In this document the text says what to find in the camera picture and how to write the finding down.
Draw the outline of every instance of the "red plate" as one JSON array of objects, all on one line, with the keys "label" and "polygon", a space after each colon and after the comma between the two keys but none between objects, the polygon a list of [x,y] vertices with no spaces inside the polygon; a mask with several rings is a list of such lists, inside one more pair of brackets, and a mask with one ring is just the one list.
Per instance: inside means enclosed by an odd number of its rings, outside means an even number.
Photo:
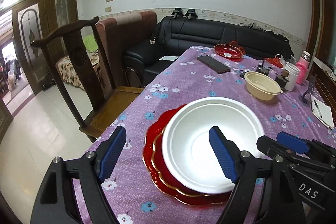
[{"label": "red plate", "polygon": [[191,190],[172,176],[163,160],[161,146],[164,128],[173,115],[184,106],[164,112],[159,120],[150,126],[145,137],[143,162],[155,186],[182,203],[192,206],[226,203],[231,193],[208,195]]},{"label": "red plate", "polygon": [[215,52],[222,57],[235,61],[243,56],[243,53],[239,48],[225,44],[216,45]]}]

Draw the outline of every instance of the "black phone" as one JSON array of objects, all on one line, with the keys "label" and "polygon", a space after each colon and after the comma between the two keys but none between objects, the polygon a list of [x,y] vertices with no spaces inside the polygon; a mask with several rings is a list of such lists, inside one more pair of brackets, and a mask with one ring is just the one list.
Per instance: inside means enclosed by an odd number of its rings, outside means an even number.
[{"label": "black phone", "polygon": [[214,70],[218,74],[226,73],[231,70],[228,66],[212,58],[210,55],[198,56],[197,60],[207,65],[210,69]]}]

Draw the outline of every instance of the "wall trim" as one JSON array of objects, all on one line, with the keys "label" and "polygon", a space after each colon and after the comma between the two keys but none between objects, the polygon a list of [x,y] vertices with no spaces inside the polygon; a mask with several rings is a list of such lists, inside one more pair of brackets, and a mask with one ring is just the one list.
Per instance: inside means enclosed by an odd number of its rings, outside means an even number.
[{"label": "wall trim", "polygon": [[[135,13],[135,12],[145,12],[145,11],[153,11],[157,14],[157,21],[160,22],[162,18],[165,16],[171,15],[173,12],[174,8],[155,8],[155,9],[144,9],[144,10],[132,10],[132,11],[126,11],[126,12],[120,12],[120,13],[114,13],[114,14],[109,14],[109,15],[104,15],[100,16],[100,20],[104,20],[110,17],[114,17],[117,15],[125,15],[125,14],[130,14],[130,13]],[[231,23],[231,24],[249,24],[249,23],[255,23],[261,28],[267,30],[267,31],[273,31],[276,34],[281,34],[288,38],[288,40],[292,43],[298,44],[299,46],[303,47],[304,49],[307,46],[307,42],[282,30],[277,27],[274,27],[272,25],[269,25],[267,23],[260,22],[258,20],[254,20],[248,17],[243,17],[243,16],[238,16],[230,13],[225,13],[225,12],[217,12],[217,11],[212,11],[212,10],[201,10],[201,9],[195,9],[196,14],[200,19],[208,19],[208,20],[217,20],[217,21],[222,21],[226,23]]]}]

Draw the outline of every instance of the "white plastic cup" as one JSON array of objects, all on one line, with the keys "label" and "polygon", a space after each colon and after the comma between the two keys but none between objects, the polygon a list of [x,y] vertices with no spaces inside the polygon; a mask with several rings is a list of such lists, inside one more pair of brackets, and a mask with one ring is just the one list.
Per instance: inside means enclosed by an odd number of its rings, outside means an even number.
[{"label": "white plastic cup", "polygon": [[288,77],[289,82],[287,82],[287,84],[285,85],[285,89],[288,91],[292,91],[296,84],[296,80],[299,76],[300,69],[297,66],[289,62],[286,63],[285,69],[288,70],[289,72],[289,77]]}]

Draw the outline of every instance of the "pink bottle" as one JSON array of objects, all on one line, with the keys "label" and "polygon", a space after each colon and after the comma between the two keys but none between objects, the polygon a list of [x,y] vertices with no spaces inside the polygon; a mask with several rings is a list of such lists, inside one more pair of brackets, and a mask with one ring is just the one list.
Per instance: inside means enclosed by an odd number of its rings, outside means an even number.
[{"label": "pink bottle", "polygon": [[303,52],[299,62],[296,63],[296,66],[300,69],[299,76],[296,80],[297,84],[301,85],[303,81],[306,79],[309,64],[310,64],[310,54],[308,52]]}]

